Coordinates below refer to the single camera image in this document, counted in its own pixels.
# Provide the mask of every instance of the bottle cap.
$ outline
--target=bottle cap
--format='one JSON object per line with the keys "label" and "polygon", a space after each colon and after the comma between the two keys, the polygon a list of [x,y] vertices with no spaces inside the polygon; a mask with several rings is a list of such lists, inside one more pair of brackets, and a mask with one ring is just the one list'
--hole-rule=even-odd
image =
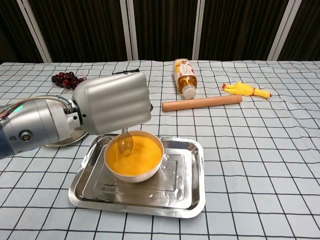
{"label": "bottle cap", "polygon": [[182,94],[186,99],[193,99],[197,94],[196,87],[187,85],[182,89]]}

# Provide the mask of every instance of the bowl of orange liquid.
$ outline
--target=bowl of orange liquid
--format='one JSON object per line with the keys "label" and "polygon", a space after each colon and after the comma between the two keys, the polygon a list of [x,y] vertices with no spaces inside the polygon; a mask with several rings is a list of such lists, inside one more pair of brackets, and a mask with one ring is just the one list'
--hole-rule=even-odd
{"label": "bowl of orange liquid", "polygon": [[118,150],[118,136],[104,151],[104,162],[118,179],[139,183],[151,178],[160,168],[165,148],[159,138],[146,131],[130,131],[133,148],[128,156]]}

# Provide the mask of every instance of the dark curtain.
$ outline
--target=dark curtain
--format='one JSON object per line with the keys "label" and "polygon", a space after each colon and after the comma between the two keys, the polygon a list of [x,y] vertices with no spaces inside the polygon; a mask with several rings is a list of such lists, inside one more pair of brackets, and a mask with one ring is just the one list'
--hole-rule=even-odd
{"label": "dark curtain", "polygon": [[278,60],[320,60],[319,0],[303,0],[301,2]]}
{"label": "dark curtain", "polygon": [[29,0],[53,62],[126,61],[118,0]]}
{"label": "dark curtain", "polygon": [[192,58],[197,0],[134,0],[140,60]]}
{"label": "dark curtain", "polygon": [[199,60],[267,60],[288,0],[206,0]]}
{"label": "dark curtain", "polygon": [[0,64],[42,63],[16,0],[0,0]]}

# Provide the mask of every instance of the table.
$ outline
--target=table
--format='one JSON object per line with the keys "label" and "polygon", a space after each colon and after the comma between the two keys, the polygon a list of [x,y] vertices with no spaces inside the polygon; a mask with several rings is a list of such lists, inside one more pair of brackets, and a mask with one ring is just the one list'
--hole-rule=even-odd
{"label": "table", "polygon": [[139,68],[154,106],[142,129],[198,141],[204,148],[206,206],[191,219],[73,206],[68,189],[96,137],[43,146],[0,160],[0,239],[275,240],[320,238],[320,61],[191,61],[197,98],[228,95],[223,83],[245,82],[272,97],[241,104],[163,112],[176,94],[173,62],[3,63],[0,105],[72,90],[51,76],[88,79]]}

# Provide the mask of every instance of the metal tray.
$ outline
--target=metal tray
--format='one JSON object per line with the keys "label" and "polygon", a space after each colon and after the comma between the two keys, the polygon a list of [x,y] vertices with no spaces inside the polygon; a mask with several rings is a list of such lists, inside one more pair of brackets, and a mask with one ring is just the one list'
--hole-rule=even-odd
{"label": "metal tray", "polygon": [[71,144],[74,144],[78,142],[79,140],[83,139],[88,133],[84,131],[81,127],[77,127],[71,134],[70,137],[67,139],[57,141],[51,144],[47,144],[47,147],[53,147],[53,148],[59,148],[59,147],[64,147],[68,146]]}
{"label": "metal tray", "polygon": [[146,181],[127,183],[105,164],[105,148],[115,136],[99,136],[92,142],[69,189],[75,206],[175,218],[193,218],[203,210],[204,151],[198,142],[160,137],[164,146],[160,169]]}

